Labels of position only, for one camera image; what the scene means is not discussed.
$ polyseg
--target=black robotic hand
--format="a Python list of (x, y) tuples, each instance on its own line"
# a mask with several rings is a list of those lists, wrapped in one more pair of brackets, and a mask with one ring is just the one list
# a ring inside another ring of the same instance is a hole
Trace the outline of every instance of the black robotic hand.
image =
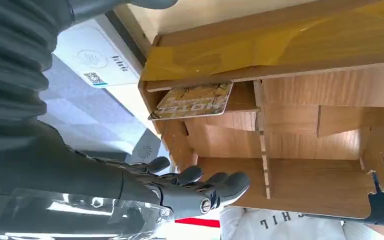
[(232, 204), (250, 186), (250, 179), (243, 172), (231, 175), (218, 172), (207, 181), (199, 181), (204, 173), (198, 166), (188, 167), (180, 173), (156, 175), (170, 165), (166, 157), (132, 165), (106, 158), (96, 160), (129, 171), (136, 181), (158, 196), (161, 206), (174, 212), (176, 219), (203, 215), (212, 209)]

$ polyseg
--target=white t-shirt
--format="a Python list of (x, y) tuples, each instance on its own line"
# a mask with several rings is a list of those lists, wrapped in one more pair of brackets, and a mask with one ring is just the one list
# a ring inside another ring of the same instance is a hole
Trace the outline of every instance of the white t-shirt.
[[(226, 207), (220, 215), (222, 240), (365, 240), (344, 234), (341, 221), (298, 212)], [(379, 235), (365, 227), (369, 235)]]

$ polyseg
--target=yellow plastic sheet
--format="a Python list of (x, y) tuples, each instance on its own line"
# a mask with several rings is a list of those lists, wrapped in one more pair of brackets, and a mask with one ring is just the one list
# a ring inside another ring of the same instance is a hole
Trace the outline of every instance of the yellow plastic sheet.
[(144, 81), (203, 77), (251, 66), (275, 66), (384, 53), (384, 0), (321, 19), (153, 47)]

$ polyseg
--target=wooden box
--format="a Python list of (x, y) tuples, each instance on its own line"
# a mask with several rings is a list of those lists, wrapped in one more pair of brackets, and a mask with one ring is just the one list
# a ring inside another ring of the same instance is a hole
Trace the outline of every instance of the wooden box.
[[(311, 2), (159, 35), (153, 45), (211, 39), (367, 2)], [(207, 77), (141, 79), (139, 90), (152, 112), (171, 88), (224, 82), (234, 83), (224, 114), (154, 122), (179, 170), (198, 165), (205, 177), (247, 173), (251, 187), (237, 206), (370, 215), (372, 172), (384, 192), (384, 52)]]

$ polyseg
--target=gray floor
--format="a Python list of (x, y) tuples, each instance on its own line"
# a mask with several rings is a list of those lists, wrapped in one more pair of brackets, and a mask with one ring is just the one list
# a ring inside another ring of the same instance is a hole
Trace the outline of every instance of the gray floor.
[(128, 153), (127, 163), (168, 157), (161, 140), (109, 92), (89, 86), (56, 56), (44, 75), (49, 89), (40, 98), (47, 113), (39, 120), (54, 126), (72, 148), (112, 156)]

